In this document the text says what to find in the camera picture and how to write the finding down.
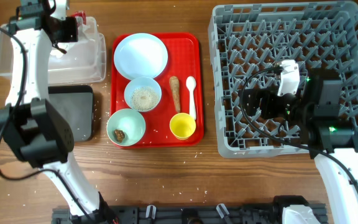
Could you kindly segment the yellow plastic cup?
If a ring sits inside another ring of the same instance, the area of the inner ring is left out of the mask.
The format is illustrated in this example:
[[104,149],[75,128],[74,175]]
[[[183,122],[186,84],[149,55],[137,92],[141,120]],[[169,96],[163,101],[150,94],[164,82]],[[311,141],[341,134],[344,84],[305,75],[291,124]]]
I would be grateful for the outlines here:
[[177,139],[186,140],[194,134],[196,122],[189,114],[178,113],[171,118],[169,127]]

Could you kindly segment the white rice pile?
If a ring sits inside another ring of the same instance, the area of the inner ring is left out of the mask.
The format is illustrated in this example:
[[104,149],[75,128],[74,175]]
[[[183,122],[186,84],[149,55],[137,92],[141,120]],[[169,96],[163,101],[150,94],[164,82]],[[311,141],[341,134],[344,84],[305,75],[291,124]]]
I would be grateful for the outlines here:
[[148,111],[158,104],[159,98],[159,94],[153,88],[140,87],[134,90],[131,103],[135,110]]

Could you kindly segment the light blue bowl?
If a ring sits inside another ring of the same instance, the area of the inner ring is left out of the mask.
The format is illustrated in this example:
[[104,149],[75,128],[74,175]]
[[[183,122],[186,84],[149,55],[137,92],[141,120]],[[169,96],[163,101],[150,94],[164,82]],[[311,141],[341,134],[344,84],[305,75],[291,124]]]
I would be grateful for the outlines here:
[[160,85],[149,77],[139,77],[130,81],[124,90],[126,104],[138,112],[152,111],[162,99]]

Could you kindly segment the mint green bowl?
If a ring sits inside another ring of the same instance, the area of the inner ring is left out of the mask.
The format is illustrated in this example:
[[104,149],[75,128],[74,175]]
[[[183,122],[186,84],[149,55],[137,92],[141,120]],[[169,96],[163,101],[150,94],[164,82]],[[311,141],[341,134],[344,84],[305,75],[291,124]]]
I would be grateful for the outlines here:
[[[124,131],[122,143],[116,141],[115,129]],[[136,110],[126,108],[114,112],[108,119],[106,132],[108,138],[120,147],[129,147],[138,143],[144,136],[146,123],[144,117]]]

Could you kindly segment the brown food scrap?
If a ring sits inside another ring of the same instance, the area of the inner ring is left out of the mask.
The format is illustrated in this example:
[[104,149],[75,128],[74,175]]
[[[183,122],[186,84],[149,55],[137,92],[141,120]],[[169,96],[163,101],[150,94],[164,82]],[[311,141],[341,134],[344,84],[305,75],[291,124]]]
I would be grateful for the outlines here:
[[120,129],[115,129],[114,130],[114,134],[115,134],[115,137],[116,137],[116,141],[118,143],[122,143],[123,140],[125,139],[125,134],[124,134],[124,131],[123,130],[120,130]]

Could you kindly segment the red snack wrapper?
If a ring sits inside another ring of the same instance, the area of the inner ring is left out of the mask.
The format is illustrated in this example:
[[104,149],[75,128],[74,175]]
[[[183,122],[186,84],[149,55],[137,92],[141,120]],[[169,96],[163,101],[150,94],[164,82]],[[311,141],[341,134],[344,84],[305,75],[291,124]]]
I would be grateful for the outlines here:
[[77,23],[78,26],[86,24],[86,13],[85,13],[85,11],[76,11],[70,17],[76,19],[76,23]]

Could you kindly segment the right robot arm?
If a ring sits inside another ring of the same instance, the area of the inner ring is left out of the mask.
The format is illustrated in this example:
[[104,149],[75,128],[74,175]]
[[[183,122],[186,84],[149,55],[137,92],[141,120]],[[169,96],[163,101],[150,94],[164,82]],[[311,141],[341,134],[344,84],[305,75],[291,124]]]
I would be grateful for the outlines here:
[[251,116],[261,110],[263,119],[283,118],[300,128],[306,149],[323,180],[336,223],[358,223],[358,133],[339,116],[341,79],[334,70],[313,68],[303,94],[298,93],[297,70],[271,69],[281,81],[277,88],[243,87],[240,108],[248,124],[261,135],[285,144],[257,127]]

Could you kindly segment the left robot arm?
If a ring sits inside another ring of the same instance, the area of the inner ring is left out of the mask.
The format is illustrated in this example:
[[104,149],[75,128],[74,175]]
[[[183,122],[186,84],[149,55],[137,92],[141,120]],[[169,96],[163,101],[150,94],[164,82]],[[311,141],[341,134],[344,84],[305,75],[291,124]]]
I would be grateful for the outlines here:
[[72,223],[118,223],[102,195],[88,182],[73,153],[70,125],[52,106],[48,62],[60,44],[78,41],[67,1],[22,1],[2,30],[13,48],[11,88],[0,109],[0,143],[45,174],[66,200]]

